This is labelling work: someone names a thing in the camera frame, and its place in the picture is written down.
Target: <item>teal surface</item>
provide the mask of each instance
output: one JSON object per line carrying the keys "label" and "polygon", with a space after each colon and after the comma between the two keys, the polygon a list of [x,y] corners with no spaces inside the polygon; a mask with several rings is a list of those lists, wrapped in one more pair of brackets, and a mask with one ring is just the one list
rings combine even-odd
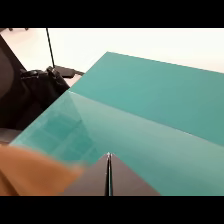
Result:
{"label": "teal surface", "polygon": [[224,74],[108,52],[70,91],[224,145]]}
{"label": "teal surface", "polygon": [[223,146],[69,91],[13,144],[89,164],[111,152],[162,195],[224,195]]}

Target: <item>teal table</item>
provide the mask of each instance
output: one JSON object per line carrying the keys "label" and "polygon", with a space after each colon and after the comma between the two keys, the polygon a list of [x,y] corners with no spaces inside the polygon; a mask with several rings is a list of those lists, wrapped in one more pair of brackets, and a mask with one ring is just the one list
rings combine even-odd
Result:
{"label": "teal table", "polygon": [[224,195],[223,87],[221,73],[108,52],[12,144],[67,163],[111,152],[162,195]]}

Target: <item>black pole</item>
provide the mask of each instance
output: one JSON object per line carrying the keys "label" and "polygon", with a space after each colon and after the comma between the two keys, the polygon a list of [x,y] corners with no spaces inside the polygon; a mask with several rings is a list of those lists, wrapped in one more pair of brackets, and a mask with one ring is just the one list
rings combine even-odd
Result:
{"label": "black pole", "polygon": [[53,58],[53,52],[52,52],[52,49],[51,49],[51,41],[50,41],[50,36],[49,36],[48,28],[46,28],[46,31],[47,31],[48,44],[49,44],[50,52],[51,52],[51,60],[52,60],[53,68],[55,68],[54,58]]}

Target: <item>white floor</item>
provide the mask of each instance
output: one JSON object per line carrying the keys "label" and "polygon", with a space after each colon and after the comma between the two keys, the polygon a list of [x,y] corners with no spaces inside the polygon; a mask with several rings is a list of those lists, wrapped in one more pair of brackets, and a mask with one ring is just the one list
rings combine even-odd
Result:
{"label": "white floor", "polygon": [[[224,29],[50,28],[49,33],[55,64],[83,72],[111,51],[224,73]],[[52,65],[44,28],[1,34],[27,70]]]}

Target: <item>table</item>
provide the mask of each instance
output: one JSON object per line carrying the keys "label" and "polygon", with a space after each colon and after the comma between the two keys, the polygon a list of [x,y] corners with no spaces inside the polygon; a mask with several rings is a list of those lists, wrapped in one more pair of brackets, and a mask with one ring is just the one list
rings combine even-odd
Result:
{"label": "table", "polygon": [[67,163],[112,152],[161,195],[224,195],[223,86],[221,73],[108,52],[12,144]]}

